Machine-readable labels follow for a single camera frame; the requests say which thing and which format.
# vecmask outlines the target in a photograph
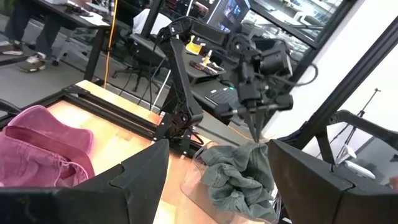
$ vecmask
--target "jeans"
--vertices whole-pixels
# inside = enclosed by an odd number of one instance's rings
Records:
[[[25,28],[33,13],[41,12],[42,7],[31,0],[14,0],[14,12],[7,22],[5,35],[9,40],[21,41]],[[60,18],[56,14],[48,13],[45,17],[44,28],[36,38],[36,51],[51,56],[52,45],[61,29]]]

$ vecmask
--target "floor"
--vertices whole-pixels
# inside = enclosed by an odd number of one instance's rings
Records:
[[[6,22],[7,17],[0,15],[0,30],[4,30]],[[35,37],[37,37],[41,30],[40,26],[41,24],[31,22],[25,30],[23,41],[28,43],[34,42]],[[53,45],[54,55],[56,55],[60,50],[64,39],[64,35],[58,35]],[[15,65],[0,67],[0,98],[11,102],[18,107],[23,107],[40,100],[43,97],[51,95],[66,86],[81,81],[83,79],[83,73],[80,70],[85,69],[86,62],[73,54],[68,54],[63,60],[64,62],[60,62],[58,66],[50,64],[47,65],[47,68],[44,71],[31,74],[18,71]],[[105,77],[105,64],[106,57],[105,55],[101,55],[95,75],[102,79]],[[123,69],[125,67],[125,65],[110,59],[108,72],[109,84],[107,85],[107,89],[115,93],[120,93],[120,89],[125,87],[125,91],[121,93],[121,96],[137,103],[148,82],[147,80],[142,79],[137,92],[133,93],[132,88],[136,83],[135,74],[132,75],[128,83],[128,74],[120,74],[117,78],[111,78],[111,75],[115,70]],[[156,97],[154,89],[155,88],[152,88],[153,100]],[[160,107],[163,104],[167,93],[168,89],[165,88],[156,103],[157,107]],[[148,92],[144,95],[144,100],[149,101],[149,98],[150,93]],[[147,102],[141,103],[141,106],[149,108],[149,104]],[[231,144],[231,142],[244,144],[248,141],[250,136],[249,131],[246,128],[242,128],[234,124],[230,124],[230,126],[227,127],[207,113],[204,114],[203,121],[197,127],[197,131],[205,137],[214,139],[222,144]]]

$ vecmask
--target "tripod stand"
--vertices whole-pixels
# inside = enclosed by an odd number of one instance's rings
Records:
[[[365,106],[362,108],[361,111],[359,111],[359,113],[357,114],[357,116],[359,116],[360,118],[363,117],[363,115],[365,114],[365,109],[366,107],[369,105],[369,103],[372,101],[374,95],[376,95],[376,93],[380,92],[381,90],[379,90],[378,88],[374,89],[374,93],[373,95],[370,97],[370,99],[368,100],[368,102],[365,104]],[[348,128],[349,124],[346,124],[346,126],[339,132],[337,133],[337,135],[329,142],[329,144],[331,144],[334,140],[336,140],[341,134],[343,134],[343,132]],[[339,153],[336,156],[336,161],[340,158],[344,156],[344,148],[349,144],[349,142],[351,141],[351,139],[354,136],[354,133],[356,131],[356,127],[353,127],[351,132],[348,134],[348,137],[346,139],[346,141],[344,142],[343,146],[341,147]]]

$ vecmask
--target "person's leg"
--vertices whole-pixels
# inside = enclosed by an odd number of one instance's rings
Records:
[[[14,11],[5,30],[8,41],[0,42],[0,54],[23,54],[21,40],[34,8],[34,4],[30,0],[14,0]]]
[[[25,72],[37,72],[45,68],[45,59],[51,57],[52,45],[61,29],[60,18],[56,14],[45,17],[44,28],[36,39],[36,54],[19,64]]]

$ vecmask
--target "glass window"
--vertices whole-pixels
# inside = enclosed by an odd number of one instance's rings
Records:
[[[254,0],[253,7],[260,7],[276,19],[298,29],[315,40],[342,0]]]
[[[260,50],[265,50],[275,44],[275,42],[270,42],[268,39],[279,39],[279,41],[285,42],[288,45],[292,56],[293,69],[303,58],[307,50],[310,49],[307,44],[298,40],[294,36],[287,34],[281,28],[275,26],[267,19],[253,11],[249,11],[243,19],[242,31],[249,36],[252,35],[252,40]]]

